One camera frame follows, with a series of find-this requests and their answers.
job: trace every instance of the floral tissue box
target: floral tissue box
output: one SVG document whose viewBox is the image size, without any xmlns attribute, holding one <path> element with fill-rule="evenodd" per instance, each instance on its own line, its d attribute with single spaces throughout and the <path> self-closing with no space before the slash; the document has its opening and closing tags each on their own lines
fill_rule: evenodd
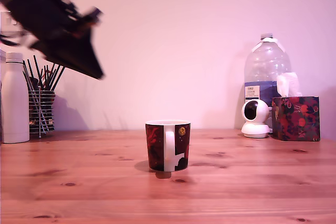
<svg viewBox="0 0 336 224">
<path fill-rule="evenodd" d="M 273 98 L 272 128 L 282 141 L 320 141 L 319 97 Z"/>
</svg>

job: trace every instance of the tissue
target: tissue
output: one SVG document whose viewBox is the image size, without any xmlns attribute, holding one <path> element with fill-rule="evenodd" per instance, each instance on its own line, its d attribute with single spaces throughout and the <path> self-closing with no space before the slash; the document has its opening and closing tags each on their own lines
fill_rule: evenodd
<svg viewBox="0 0 336 224">
<path fill-rule="evenodd" d="M 277 90 L 282 97 L 301 97 L 298 76 L 294 72 L 287 72 L 277 77 Z"/>
</svg>

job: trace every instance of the utensil holder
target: utensil holder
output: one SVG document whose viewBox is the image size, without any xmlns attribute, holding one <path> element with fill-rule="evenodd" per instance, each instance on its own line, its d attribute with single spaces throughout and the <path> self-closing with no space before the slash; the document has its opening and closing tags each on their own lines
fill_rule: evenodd
<svg viewBox="0 0 336 224">
<path fill-rule="evenodd" d="M 54 115 L 53 103 L 55 99 L 55 92 L 51 90 L 28 91 L 29 94 L 29 133 L 47 134 L 53 132 Z"/>
</svg>

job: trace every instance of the white security camera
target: white security camera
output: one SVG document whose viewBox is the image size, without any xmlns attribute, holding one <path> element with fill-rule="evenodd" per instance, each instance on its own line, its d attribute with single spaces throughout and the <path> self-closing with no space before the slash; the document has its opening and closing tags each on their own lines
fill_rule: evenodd
<svg viewBox="0 0 336 224">
<path fill-rule="evenodd" d="M 269 109 L 263 100 L 252 99 L 242 107 L 242 116 L 246 123 L 241 132 L 246 137 L 264 138 L 268 136 L 269 127 L 265 124 L 269 115 Z"/>
</svg>

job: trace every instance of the mug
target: mug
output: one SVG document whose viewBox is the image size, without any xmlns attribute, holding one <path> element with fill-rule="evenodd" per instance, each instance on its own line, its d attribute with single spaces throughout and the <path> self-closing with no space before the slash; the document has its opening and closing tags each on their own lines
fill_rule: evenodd
<svg viewBox="0 0 336 224">
<path fill-rule="evenodd" d="M 188 166 L 189 121 L 149 121 L 145 123 L 149 167 L 174 172 Z"/>
</svg>

